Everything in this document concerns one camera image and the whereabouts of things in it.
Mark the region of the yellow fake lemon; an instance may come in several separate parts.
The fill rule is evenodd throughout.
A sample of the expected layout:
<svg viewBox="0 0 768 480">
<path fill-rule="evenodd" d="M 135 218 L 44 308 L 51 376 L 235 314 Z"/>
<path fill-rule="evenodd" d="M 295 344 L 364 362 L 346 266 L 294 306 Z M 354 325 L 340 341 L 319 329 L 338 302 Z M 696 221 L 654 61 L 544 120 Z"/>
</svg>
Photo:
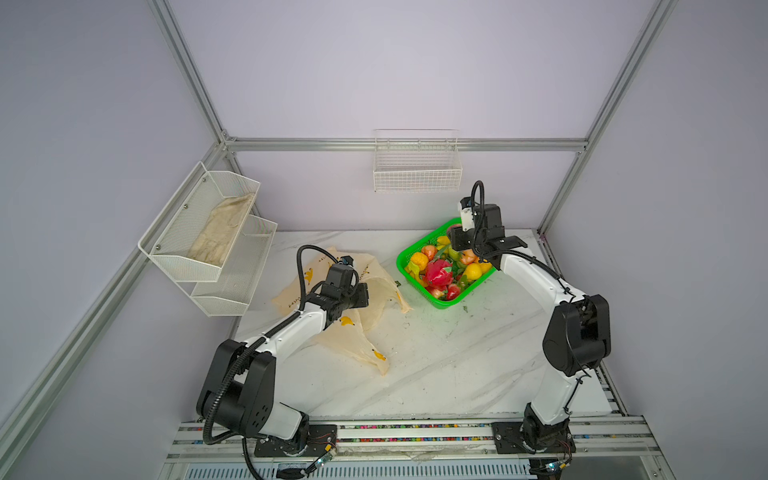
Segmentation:
<svg viewBox="0 0 768 480">
<path fill-rule="evenodd" d="M 463 277 L 468 283 L 473 283 L 484 274 L 482 267 L 479 263 L 469 264 L 464 270 Z"/>
</svg>

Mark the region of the cream banana print plastic bag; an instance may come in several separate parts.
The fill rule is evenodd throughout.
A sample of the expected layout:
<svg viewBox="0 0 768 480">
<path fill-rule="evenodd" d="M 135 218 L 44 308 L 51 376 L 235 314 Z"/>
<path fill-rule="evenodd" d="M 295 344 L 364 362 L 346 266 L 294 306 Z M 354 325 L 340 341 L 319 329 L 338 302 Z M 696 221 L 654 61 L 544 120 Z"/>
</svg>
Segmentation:
<svg viewBox="0 0 768 480">
<path fill-rule="evenodd" d="M 387 308 L 397 305 L 402 314 L 412 310 L 411 305 L 402 295 L 392 276 L 385 271 L 377 258 L 367 253 L 339 252 L 334 247 L 327 251 L 340 259 L 349 255 L 361 281 L 368 286 L 369 304 L 365 308 L 344 310 L 340 319 L 334 321 L 322 333 L 315 335 L 311 342 L 322 345 L 335 353 L 345 355 L 364 365 L 375 367 L 382 376 L 389 371 L 387 356 L 368 338 L 368 333 L 382 320 Z M 325 280 L 331 266 L 331 260 L 324 254 L 317 253 L 314 259 L 303 263 L 304 285 L 309 293 Z M 299 306 L 300 287 L 298 277 L 286 286 L 272 303 L 282 315 L 292 313 Z"/>
</svg>

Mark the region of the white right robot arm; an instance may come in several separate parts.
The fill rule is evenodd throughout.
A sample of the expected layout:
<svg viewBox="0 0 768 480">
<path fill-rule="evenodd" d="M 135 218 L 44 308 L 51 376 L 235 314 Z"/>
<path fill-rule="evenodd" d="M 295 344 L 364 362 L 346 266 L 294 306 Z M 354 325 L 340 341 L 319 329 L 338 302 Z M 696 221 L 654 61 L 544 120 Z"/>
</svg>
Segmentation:
<svg viewBox="0 0 768 480">
<path fill-rule="evenodd" d="M 448 230 L 451 246 L 471 250 L 480 260 L 519 283 L 549 316 L 541 349 L 549 366 L 524 410 L 521 447 L 544 452 L 567 440 L 578 389 L 610 354 L 610 307 L 601 295 L 588 295 L 536 258 L 517 236 L 508 236 L 500 208 L 485 200 L 476 181 L 459 202 L 461 225 Z"/>
</svg>

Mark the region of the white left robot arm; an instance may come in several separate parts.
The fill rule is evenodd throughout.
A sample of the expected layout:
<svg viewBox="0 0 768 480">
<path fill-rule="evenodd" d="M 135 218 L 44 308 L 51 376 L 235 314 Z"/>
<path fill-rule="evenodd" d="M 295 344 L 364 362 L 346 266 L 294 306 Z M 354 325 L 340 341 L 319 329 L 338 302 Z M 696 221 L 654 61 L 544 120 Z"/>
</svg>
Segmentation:
<svg viewBox="0 0 768 480">
<path fill-rule="evenodd" d="M 331 260 L 325 279 L 311 288 L 304 279 L 306 250 Z M 217 347 L 196 403 L 203 419 L 204 444 L 239 437 L 281 441 L 292 454 L 306 447 L 308 416 L 275 400 L 277 367 L 340 320 L 345 311 L 368 306 L 369 292 L 349 255 L 337 258 L 319 246 L 303 245 L 297 251 L 296 266 L 296 310 L 250 342 L 228 339 Z"/>
</svg>

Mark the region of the fake peach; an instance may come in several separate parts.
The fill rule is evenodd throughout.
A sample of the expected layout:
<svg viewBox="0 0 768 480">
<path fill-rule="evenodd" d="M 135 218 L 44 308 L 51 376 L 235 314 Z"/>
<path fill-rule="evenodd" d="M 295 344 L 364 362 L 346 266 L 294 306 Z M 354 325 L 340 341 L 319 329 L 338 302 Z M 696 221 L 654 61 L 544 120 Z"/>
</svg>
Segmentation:
<svg viewBox="0 0 768 480">
<path fill-rule="evenodd" d="M 429 261 L 432 261 L 437 254 L 437 248 L 435 245 L 427 244 L 422 247 L 421 253 L 424 254 Z"/>
</svg>

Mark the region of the pink fake dragon fruit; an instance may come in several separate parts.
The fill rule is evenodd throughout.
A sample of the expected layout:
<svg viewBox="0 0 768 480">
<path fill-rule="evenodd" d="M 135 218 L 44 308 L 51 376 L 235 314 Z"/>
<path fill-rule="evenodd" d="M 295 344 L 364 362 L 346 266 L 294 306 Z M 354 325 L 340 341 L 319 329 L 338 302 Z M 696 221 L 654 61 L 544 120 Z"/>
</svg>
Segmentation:
<svg viewBox="0 0 768 480">
<path fill-rule="evenodd" d="M 453 263 L 445 259 L 429 262 L 424 278 L 431 288 L 442 289 L 449 286 L 453 282 Z"/>
</svg>

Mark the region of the yellow fake orange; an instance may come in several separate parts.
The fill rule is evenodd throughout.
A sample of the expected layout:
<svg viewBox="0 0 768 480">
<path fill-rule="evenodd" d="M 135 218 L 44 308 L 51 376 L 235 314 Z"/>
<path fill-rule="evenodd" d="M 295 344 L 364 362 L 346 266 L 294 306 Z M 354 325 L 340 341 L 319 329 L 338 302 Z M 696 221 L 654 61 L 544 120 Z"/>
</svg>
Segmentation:
<svg viewBox="0 0 768 480">
<path fill-rule="evenodd" d="M 409 268 L 416 273 L 423 272 L 429 263 L 429 257 L 421 251 L 413 253 L 409 259 Z"/>
</svg>

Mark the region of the green plastic fruit basket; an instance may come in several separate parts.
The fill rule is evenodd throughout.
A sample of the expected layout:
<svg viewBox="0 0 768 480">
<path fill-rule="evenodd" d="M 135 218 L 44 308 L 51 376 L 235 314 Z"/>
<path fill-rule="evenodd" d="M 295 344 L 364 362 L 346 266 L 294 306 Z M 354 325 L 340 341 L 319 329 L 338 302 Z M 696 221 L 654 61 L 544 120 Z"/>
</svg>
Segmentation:
<svg viewBox="0 0 768 480">
<path fill-rule="evenodd" d="M 453 227 L 461 227 L 459 218 L 449 220 L 407 247 L 396 260 L 405 280 L 441 310 L 458 304 L 496 271 L 469 250 L 451 246 L 448 232 Z"/>
</svg>

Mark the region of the lower white mesh shelf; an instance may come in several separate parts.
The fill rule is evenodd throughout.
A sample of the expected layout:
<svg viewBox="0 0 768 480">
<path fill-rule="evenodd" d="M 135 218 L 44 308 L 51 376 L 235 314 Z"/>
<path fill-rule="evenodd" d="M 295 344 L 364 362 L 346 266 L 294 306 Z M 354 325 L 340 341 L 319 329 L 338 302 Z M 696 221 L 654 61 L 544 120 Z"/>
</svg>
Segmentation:
<svg viewBox="0 0 768 480">
<path fill-rule="evenodd" d="M 216 282 L 198 283 L 191 300 L 208 316 L 242 316 L 267 262 L 278 224 L 248 215 Z"/>
</svg>

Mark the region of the white mesh wall shelf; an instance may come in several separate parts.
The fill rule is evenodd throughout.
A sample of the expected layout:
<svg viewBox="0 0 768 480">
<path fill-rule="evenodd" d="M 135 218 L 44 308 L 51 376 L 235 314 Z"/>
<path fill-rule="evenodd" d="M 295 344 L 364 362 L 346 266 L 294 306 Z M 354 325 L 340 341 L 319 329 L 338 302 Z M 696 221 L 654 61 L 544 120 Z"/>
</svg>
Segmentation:
<svg viewBox="0 0 768 480">
<path fill-rule="evenodd" d="M 176 282 L 216 282 L 222 267 L 188 257 L 211 211 L 227 197 L 254 193 L 260 183 L 230 171 L 209 171 L 202 163 L 138 242 L 139 250 Z"/>
</svg>

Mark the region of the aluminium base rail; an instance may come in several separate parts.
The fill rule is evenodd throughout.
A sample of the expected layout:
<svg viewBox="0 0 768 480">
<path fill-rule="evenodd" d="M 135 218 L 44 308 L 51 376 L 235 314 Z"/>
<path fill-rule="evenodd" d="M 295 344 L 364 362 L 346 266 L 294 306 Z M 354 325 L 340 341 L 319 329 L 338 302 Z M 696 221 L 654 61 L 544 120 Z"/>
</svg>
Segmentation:
<svg viewBox="0 0 768 480">
<path fill-rule="evenodd" d="M 162 479 L 277 479 L 315 467 L 312 479 L 672 479 L 641 417 L 576 418 L 564 441 L 529 453 L 511 426 L 493 419 L 330 421 L 316 425 L 298 456 L 266 440 L 243 452 L 232 438 L 207 446 L 199 423 L 183 424 Z"/>
</svg>

